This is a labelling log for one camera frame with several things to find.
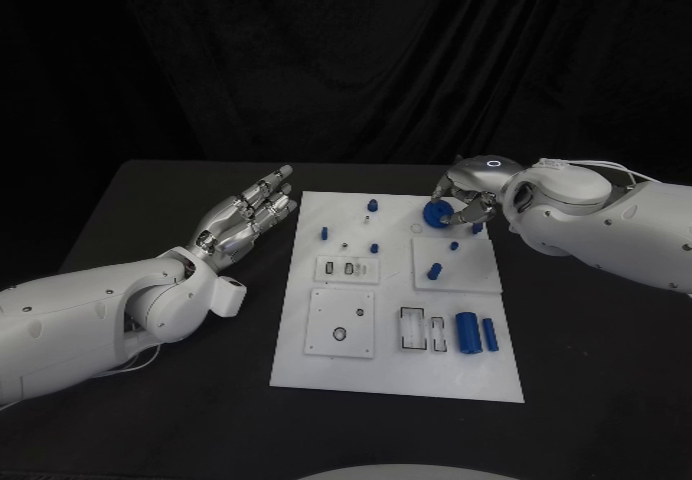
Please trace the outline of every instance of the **robotic arm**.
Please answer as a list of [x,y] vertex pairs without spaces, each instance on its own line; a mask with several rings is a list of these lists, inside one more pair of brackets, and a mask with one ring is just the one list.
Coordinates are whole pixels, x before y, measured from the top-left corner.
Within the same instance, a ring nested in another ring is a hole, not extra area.
[[[0,405],[44,395],[183,340],[207,311],[237,313],[245,286],[217,272],[295,209],[284,166],[204,215],[185,248],[0,292]],[[134,328],[125,331],[125,316]]]
[[627,171],[608,162],[542,159],[523,168],[503,157],[457,157],[431,202],[449,190],[468,206],[441,216],[441,224],[485,222],[501,207],[511,232],[540,253],[573,255],[638,283],[690,294],[692,187],[644,177],[650,181],[619,188],[579,165]]

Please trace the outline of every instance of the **robotic hand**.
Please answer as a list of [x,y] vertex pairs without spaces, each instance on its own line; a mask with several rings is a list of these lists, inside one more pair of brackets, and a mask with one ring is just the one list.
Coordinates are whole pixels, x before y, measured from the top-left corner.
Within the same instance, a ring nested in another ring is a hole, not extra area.
[[289,185],[278,186],[291,171],[281,167],[211,208],[185,248],[0,292],[0,405],[69,387],[184,339],[209,310],[236,315],[246,289],[216,273],[295,209]]
[[[630,174],[624,188],[583,166]],[[439,217],[442,226],[485,222],[501,207],[526,244],[638,283],[692,293],[692,187],[648,181],[599,161],[540,159],[523,168],[507,158],[477,156],[442,176],[431,203],[449,190],[467,207]]]

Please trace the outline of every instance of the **black backdrop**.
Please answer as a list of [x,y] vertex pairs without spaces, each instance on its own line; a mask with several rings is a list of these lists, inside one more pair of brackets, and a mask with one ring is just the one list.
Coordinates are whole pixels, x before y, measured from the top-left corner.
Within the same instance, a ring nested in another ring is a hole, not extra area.
[[692,3],[0,5],[1,282],[53,273],[129,158],[619,161],[692,183]]

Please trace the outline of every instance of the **black table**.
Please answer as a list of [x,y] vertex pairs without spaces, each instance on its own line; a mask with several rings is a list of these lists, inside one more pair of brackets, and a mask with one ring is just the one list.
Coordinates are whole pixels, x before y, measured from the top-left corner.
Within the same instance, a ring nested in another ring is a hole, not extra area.
[[[126,163],[63,271],[184,245],[206,210],[278,166]],[[442,171],[295,165],[291,196],[425,195]],[[0,414],[0,470],[279,480],[426,463],[526,479],[692,478],[692,302],[533,252],[501,219],[490,236],[526,404],[269,387],[295,222],[229,269],[247,286],[236,318],[210,315],[145,369]]]

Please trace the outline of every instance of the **cable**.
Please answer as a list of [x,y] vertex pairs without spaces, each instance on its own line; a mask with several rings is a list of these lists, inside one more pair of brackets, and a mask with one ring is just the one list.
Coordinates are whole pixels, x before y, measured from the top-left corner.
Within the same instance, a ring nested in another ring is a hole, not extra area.
[[12,405],[15,405],[20,401],[21,401],[21,400],[17,400],[15,402],[11,402],[11,403],[8,403],[7,405],[2,405],[2,406],[0,407],[0,412],[1,412],[4,409],[10,408]]
[[141,368],[144,368],[154,360],[155,360],[155,357],[158,356],[158,352],[161,351],[161,345],[158,344],[155,346],[155,352],[154,352],[154,355],[152,357],[147,360],[145,363],[142,363],[138,367],[132,367],[132,368],[126,368],[129,365],[132,365],[134,361],[131,361],[128,363],[128,365],[125,366],[125,368],[122,368],[121,370],[109,370],[108,372],[103,372],[103,373],[99,373],[98,375],[93,375],[93,377],[90,378],[100,378],[100,377],[109,377],[111,375],[116,375],[118,373],[126,373],[126,372],[134,372],[135,370],[139,370]]
[[570,163],[573,165],[588,165],[593,167],[602,167],[602,168],[609,168],[611,170],[619,170],[621,172],[625,172],[630,175],[630,179],[632,183],[637,183],[631,175],[635,175],[637,177],[642,178],[644,180],[648,180],[651,182],[660,183],[658,180],[655,180],[651,177],[647,177],[638,172],[634,172],[634,170],[630,170],[627,167],[619,165],[618,163],[614,162],[605,162],[602,160],[562,160],[562,162]]

